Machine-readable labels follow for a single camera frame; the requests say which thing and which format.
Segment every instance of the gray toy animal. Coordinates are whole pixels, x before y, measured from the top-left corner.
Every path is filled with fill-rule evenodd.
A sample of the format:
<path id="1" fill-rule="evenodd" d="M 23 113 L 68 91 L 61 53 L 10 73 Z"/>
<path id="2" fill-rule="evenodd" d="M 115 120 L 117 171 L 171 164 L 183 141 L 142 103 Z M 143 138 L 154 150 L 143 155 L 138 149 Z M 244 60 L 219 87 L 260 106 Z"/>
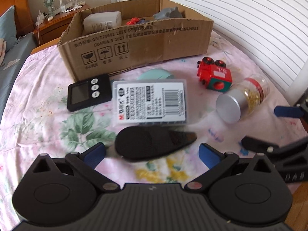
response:
<path id="1" fill-rule="evenodd" d="M 155 20 L 168 19 L 168 18 L 183 18 L 178 7 L 163 8 L 157 14 L 153 15 Z"/>

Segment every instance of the red toy train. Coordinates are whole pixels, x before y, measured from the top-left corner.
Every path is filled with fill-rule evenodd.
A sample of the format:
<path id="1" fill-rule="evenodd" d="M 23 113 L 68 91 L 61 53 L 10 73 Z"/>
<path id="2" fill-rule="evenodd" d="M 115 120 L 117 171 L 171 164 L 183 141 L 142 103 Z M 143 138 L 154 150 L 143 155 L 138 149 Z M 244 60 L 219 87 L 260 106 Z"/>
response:
<path id="1" fill-rule="evenodd" d="M 222 60 L 214 61 L 211 57 L 204 57 L 197 62 L 199 81 L 207 89 L 225 92 L 232 84 L 232 76 L 226 63 Z"/>

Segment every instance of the desk fan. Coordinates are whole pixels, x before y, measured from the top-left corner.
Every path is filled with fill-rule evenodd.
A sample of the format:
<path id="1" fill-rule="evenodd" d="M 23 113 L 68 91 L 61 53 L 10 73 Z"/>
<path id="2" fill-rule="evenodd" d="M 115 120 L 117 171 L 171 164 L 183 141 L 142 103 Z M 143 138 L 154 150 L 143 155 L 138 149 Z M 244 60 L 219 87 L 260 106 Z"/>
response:
<path id="1" fill-rule="evenodd" d="M 49 16 L 53 16 L 53 12 L 55 11 L 55 7 L 52 7 L 54 4 L 54 0 L 44 0 L 43 5 L 48 8 Z"/>

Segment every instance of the timer button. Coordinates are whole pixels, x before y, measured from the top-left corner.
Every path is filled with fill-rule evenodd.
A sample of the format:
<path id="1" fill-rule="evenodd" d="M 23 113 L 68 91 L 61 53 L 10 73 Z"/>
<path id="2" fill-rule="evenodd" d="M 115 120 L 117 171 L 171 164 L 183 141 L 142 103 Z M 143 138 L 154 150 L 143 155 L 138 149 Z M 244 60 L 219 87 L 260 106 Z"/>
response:
<path id="1" fill-rule="evenodd" d="M 93 97 L 93 98 L 96 98 L 96 97 L 98 97 L 99 95 L 100 95 L 99 91 L 94 91 L 94 92 L 92 93 L 92 97 Z"/>
<path id="2" fill-rule="evenodd" d="M 91 81 L 91 84 L 95 84 L 98 82 L 98 79 L 97 78 L 94 78 L 92 81 Z"/>
<path id="3" fill-rule="evenodd" d="M 97 84 L 95 84 L 95 85 L 93 85 L 93 86 L 91 87 L 91 90 L 92 90 L 92 91 L 97 90 L 98 87 L 99 87 L 99 86 L 98 86 Z"/>

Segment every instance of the glass jar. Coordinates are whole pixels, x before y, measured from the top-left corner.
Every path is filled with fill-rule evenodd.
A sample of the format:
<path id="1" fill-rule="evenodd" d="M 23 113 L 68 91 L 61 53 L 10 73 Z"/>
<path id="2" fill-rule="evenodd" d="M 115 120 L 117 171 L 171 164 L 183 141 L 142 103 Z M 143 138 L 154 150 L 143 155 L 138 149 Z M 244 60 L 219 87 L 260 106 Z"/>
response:
<path id="1" fill-rule="evenodd" d="M 251 114 L 270 92 L 269 80 L 265 75 L 254 74 L 242 82 L 232 85 L 230 90 L 216 100 L 216 110 L 227 123 L 238 122 Z"/>

